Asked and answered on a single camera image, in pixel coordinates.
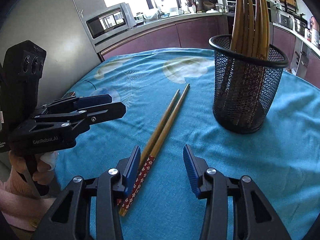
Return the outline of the pink sleeved left forearm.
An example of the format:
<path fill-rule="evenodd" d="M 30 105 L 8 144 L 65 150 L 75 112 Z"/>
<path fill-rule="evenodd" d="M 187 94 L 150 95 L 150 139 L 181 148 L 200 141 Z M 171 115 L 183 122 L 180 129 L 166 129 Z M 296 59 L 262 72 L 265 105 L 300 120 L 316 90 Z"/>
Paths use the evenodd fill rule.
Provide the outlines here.
<path fill-rule="evenodd" d="M 10 176 L 1 182 L 1 212 L 10 226 L 35 231 L 55 198 L 36 198 L 29 185 L 12 168 Z"/>

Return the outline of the left hand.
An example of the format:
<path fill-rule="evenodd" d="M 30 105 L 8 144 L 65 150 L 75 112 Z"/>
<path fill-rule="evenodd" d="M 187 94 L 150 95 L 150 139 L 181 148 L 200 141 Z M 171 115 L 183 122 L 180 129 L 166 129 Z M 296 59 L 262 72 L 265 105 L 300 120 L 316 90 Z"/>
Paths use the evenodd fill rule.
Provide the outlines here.
<path fill-rule="evenodd" d="M 18 173 L 27 171 L 25 159 L 17 156 L 14 151 L 9 151 L 9 161 Z M 43 162 L 41 159 L 37 161 L 37 171 L 33 173 L 33 181 L 38 182 L 40 185 L 49 185 L 54 179 L 54 170 L 51 166 Z"/>

